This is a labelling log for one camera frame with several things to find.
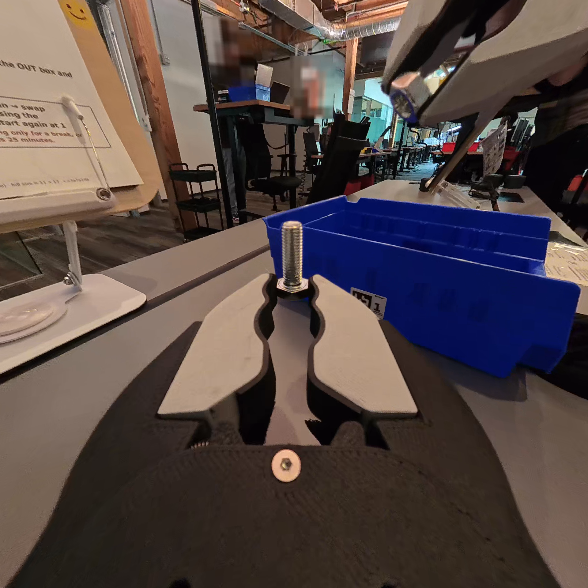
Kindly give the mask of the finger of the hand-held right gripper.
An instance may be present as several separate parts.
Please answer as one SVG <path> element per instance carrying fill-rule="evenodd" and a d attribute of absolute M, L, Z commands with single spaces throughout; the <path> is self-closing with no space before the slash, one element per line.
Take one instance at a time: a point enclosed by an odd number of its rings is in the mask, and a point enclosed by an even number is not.
<path fill-rule="evenodd" d="M 424 77 L 453 52 L 482 1 L 409 1 L 394 33 L 382 77 L 391 92 L 397 78 L 411 72 Z"/>
<path fill-rule="evenodd" d="M 587 89 L 587 63 L 559 86 L 551 79 L 587 59 L 587 1 L 526 1 L 503 30 L 462 60 L 418 112 L 420 126 L 476 115 L 485 127 L 514 97 L 525 107 Z"/>

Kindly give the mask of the steel hex bolt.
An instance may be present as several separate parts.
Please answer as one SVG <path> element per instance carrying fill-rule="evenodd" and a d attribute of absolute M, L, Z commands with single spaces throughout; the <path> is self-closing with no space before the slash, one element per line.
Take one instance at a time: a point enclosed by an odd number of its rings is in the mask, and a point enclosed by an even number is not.
<path fill-rule="evenodd" d="M 277 295 L 286 300 L 308 297 L 308 280 L 303 277 L 303 226 L 289 220 L 282 224 L 282 277 L 277 280 Z"/>

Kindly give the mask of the wooden backing board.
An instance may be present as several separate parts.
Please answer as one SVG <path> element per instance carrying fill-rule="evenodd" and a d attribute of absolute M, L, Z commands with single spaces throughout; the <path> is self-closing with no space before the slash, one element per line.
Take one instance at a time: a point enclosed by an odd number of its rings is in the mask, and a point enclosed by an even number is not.
<path fill-rule="evenodd" d="M 116 1 L 58 1 L 99 98 L 143 184 L 113 188 L 114 215 L 138 216 L 166 194 L 139 90 L 138 73 Z"/>

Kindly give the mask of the wood-top standing desk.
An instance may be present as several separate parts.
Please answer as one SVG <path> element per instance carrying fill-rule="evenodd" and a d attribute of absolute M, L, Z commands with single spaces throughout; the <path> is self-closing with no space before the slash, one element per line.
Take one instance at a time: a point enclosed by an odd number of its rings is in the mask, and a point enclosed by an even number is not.
<path fill-rule="evenodd" d="M 249 190 L 265 195 L 278 212 L 278 203 L 289 209 L 299 205 L 302 179 L 297 171 L 296 133 L 313 125 L 312 118 L 295 116 L 289 105 L 250 99 L 209 107 L 195 105 L 195 112 L 209 114 L 215 149 L 222 166 L 220 178 L 226 214 L 232 198 L 241 223 L 257 218 L 247 206 Z"/>

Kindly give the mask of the steel hex nut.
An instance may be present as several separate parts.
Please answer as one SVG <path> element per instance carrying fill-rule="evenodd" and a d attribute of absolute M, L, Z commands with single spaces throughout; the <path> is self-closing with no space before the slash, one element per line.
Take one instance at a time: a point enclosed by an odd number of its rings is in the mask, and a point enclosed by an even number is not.
<path fill-rule="evenodd" d="M 392 81 L 389 98 L 395 113 L 409 124 L 419 121 L 419 112 L 433 96 L 420 72 L 408 72 Z"/>

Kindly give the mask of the black office chair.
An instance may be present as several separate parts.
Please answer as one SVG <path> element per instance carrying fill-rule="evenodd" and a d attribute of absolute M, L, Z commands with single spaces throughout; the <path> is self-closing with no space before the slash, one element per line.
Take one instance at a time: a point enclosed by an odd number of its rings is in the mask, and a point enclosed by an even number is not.
<path fill-rule="evenodd" d="M 285 202 L 287 193 L 296 190 L 302 184 L 301 179 L 295 175 L 271 175 L 272 156 L 262 124 L 247 125 L 242 145 L 246 159 L 247 188 L 270 196 L 273 201 L 272 211 L 277 212 L 276 198 L 279 197 L 281 202 Z"/>
<path fill-rule="evenodd" d="M 368 145 L 369 126 L 369 122 L 352 122 L 344 114 L 335 115 L 307 205 L 344 194 L 360 152 Z"/>

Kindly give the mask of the wooden support post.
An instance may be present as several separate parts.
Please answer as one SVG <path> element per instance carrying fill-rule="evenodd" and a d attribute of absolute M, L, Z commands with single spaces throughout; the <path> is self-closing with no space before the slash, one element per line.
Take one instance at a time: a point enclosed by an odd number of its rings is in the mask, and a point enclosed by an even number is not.
<path fill-rule="evenodd" d="M 180 232 L 197 227 L 194 214 L 179 210 L 177 200 L 187 200 L 185 184 L 175 187 L 169 176 L 170 166 L 182 161 L 171 108 L 166 93 L 159 51 L 147 1 L 120 1 L 135 58 L 146 111 L 151 123 L 151 138 L 160 174 L 168 197 L 169 211 Z"/>

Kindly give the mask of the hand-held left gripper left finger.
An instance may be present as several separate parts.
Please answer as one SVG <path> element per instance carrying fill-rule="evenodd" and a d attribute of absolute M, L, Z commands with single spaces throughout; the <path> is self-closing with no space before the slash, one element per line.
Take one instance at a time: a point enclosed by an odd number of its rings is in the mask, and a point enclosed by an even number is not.
<path fill-rule="evenodd" d="M 276 401 L 269 338 L 277 278 L 261 274 L 202 321 L 158 408 L 158 417 L 229 423 L 247 445 L 263 445 Z"/>

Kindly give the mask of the printed marker sheet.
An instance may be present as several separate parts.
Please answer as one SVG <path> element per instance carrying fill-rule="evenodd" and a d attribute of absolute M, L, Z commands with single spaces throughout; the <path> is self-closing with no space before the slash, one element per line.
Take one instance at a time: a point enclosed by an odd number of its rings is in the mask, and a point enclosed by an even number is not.
<path fill-rule="evenodd" d="M 498 173 L 501 167 L 510 121 L 510 116 L 493 120 L 483 132 L 481 140 L 482 178 Z"/>

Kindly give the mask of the printed paper sheet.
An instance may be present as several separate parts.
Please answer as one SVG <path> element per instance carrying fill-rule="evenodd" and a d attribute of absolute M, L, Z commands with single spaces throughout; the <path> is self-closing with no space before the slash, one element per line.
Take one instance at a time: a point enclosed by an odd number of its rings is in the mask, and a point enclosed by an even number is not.
<path fill-rule="evenodd" d="M 557 231 L 550 231 L 545 273 L 548 277 L 587 287 L 587 244 L 579 245 Z"/>

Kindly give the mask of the blue plastic bin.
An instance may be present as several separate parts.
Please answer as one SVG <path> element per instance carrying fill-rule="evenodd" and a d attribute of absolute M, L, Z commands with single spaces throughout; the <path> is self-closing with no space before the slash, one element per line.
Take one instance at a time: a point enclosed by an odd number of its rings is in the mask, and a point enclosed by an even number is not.
<path fill-rule="evenodd" d="M 496 377 L 551 372 L 581 295 L 545 270 L 550 219 L 345 196 L 264 218 L 276 272 L 281 227 L 303 226 L 303 276 L 355 295 L 411 343 Z"/>

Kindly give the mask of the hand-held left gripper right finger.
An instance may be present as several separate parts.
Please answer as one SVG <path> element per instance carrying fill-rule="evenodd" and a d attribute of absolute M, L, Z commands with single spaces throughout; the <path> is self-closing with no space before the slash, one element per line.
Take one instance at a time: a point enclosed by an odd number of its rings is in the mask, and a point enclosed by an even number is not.
<path fill-rule="evenodd" d="M 417 406 L 377 316 L 358 298 L 314 275 L 307 405 L 331 425 L 410 419 Z"/>

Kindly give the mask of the white document stand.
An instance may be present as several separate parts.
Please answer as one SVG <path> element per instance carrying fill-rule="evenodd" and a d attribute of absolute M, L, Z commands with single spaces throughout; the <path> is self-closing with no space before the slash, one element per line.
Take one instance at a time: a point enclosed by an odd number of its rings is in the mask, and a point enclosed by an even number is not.
<path fill-rule="evenodd" d="M 112 278 L 84 275 L 81 269 L 77 222 L 112 213 L 118 204 L 113 188 L 1 198 L 1 233 L 57 224 L 68 255 L 68 270 L 61 282 L 1 302 L 2 374 L 144 304 L 146 296 L 137 290 Z"/>

